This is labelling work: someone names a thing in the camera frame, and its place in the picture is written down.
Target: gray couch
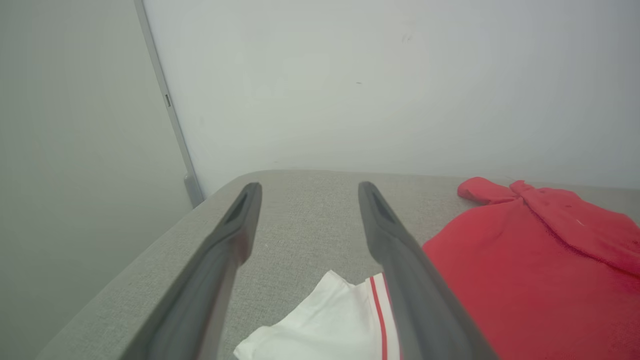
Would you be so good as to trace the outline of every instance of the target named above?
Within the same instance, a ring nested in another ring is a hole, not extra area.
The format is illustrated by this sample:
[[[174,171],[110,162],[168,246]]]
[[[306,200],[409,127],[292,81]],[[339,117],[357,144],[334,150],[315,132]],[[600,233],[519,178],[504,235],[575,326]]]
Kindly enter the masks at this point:
[[[42,350],[38,359],[118,359],[218,223],[242,187],[262,184],[253,253],[240,268],[227,312],[221,359],[261,325],[292,311],[329,269],[358,284],[380,267],[369,255],[357,186],[372,181],[417,241],[424,243],[476,204],[456,195],[455,177],[277,170],[238,177],[187,214],[111,281]],[[508,179],[494,180],[509,184]],[[640,191],[531,183],[564,188],[640,222]]]

